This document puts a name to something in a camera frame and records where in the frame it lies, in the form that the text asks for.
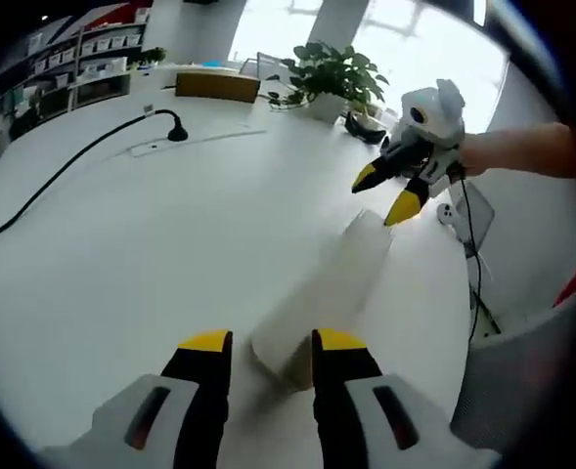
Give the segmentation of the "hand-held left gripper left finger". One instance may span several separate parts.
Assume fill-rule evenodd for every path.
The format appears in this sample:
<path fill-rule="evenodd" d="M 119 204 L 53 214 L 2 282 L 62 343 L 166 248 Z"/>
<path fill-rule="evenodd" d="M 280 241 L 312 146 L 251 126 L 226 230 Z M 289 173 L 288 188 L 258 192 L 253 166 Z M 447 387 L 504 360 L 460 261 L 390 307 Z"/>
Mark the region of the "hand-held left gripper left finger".
<path fill-rule="evenodd" d="M 81 468 L 214 468 L 228 418 L 233 333 L 203 332 L 98 407 Z"/>

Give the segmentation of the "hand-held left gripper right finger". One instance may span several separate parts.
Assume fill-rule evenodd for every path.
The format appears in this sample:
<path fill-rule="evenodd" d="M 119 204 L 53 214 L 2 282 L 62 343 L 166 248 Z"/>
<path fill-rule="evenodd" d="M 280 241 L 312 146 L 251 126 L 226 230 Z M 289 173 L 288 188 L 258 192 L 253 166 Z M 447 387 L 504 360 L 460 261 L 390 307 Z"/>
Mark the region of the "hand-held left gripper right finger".
<path fill-rule="evenodd" d="M 464 445 L 446 415 L 365 343 L 336 329 L 311 333 L 314 417 L 326 468 L 460 468 Z"/>

